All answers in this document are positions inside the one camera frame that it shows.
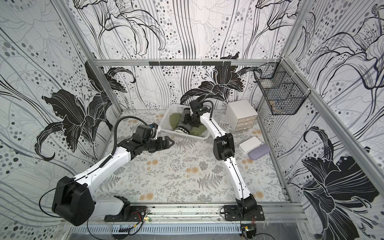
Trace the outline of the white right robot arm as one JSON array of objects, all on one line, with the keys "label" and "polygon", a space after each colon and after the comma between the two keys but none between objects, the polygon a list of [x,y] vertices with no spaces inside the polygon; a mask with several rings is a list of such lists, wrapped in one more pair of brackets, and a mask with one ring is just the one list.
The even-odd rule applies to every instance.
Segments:
[{"label": "white right robot arm", "polygon": [[240,219],[255,218],[258,212],[258,204],[246,186],[238,168],[233,135],[219,126],[213,118],[213,109],[204,106],[203,101],[191,101],[190,112],[191,116],[187,118],[189,123],[195,126],[198,124],[204,125],[213,137],[213,153],[215,158],[224,165],[228,176],[232,179]]}]

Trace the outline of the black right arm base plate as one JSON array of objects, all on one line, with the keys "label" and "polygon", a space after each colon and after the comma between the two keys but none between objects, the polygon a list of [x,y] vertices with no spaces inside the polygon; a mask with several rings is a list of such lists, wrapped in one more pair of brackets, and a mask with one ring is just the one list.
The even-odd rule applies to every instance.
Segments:
[{"label": "black right arm base plate", "polygon": [[238,205],[224,205],[220,214],[224,215],[227,222],[236,221],[264,221],[265,215],[261,205],[256,205],[255,209],[248,210],[241,208]]}]

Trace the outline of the green knitted scarf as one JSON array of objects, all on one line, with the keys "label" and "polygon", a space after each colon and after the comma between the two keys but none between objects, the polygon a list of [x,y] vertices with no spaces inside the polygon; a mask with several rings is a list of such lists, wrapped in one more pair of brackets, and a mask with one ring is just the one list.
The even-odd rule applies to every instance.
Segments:
[{"label": "green knitted scarf", "polygon": [[201,137],[206,130],[207,128],[204,125],[199,125],[198,127],[192,127],[190,131],[190,135]]},{"label": "green knitted scarf", "polygon": [[180,122],[182,114],[172,113],[169,117],[169,123],[173,130],[175,130]]}]

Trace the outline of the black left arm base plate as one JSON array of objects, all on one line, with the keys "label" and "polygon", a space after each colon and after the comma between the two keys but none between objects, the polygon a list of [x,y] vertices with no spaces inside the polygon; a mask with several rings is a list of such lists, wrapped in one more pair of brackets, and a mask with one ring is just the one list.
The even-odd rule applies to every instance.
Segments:
[{"label": "black left arm base plate", "polygon": [[132,206],[131,202],[125,197],[114,196],[123,202],[123,208],[117,215],[106,215],[104,218],[105,222],[142,222],[147,206]]}]

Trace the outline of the black white patterned scarf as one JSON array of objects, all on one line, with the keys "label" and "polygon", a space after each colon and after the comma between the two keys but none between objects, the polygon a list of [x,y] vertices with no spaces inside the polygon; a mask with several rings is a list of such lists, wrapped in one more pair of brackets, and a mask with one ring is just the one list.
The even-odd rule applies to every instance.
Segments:
[{"label": "black white patterned scarf", "polygon": [[192,128],[190,125],[190,109],[185,108],[181,114],[182,116],[175,132],[189,135]]}]

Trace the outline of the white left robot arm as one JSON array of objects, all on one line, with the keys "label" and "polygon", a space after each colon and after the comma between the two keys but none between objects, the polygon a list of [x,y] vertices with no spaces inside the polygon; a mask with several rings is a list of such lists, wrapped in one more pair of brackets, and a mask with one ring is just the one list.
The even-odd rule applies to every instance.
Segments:
[{"label": "white left robot arm", "polygon": [[113,151],[88,170],[57,183],[52,204],[53,213],[74,226],[93,217],[104,217],[107,222],[124,222],[131,217],[131,203],[124,197],[93,198],[96,189],[123,165],[143,152],[155,153],[174,145],[168,136],[158,137],[155,125],[140,125],[129,139],[116,144]]}]

